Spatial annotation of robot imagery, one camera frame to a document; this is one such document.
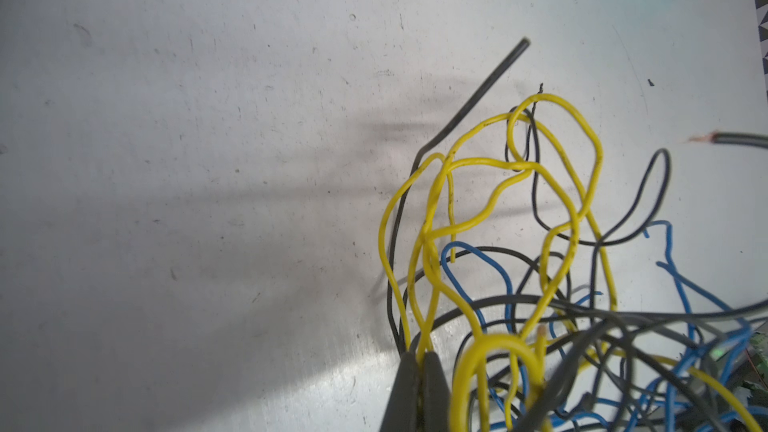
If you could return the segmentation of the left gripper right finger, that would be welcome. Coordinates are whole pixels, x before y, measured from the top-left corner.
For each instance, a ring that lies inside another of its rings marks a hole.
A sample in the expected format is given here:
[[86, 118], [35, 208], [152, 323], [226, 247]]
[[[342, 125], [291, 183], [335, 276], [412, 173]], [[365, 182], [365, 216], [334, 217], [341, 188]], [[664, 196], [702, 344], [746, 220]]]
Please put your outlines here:
[[422, 366], [422, 430], [448, 432], [451, 394], [438, 354], [426, 352]]

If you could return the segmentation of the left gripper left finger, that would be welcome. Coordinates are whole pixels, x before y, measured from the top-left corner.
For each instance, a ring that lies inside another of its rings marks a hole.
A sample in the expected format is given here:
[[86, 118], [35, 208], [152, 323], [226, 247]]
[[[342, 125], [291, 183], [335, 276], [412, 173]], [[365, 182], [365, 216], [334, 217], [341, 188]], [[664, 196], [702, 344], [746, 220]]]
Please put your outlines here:
[[419, 423], [420, 368], [415, 354], [401, 358], [380, 426], [381, 432], [415, 432]]

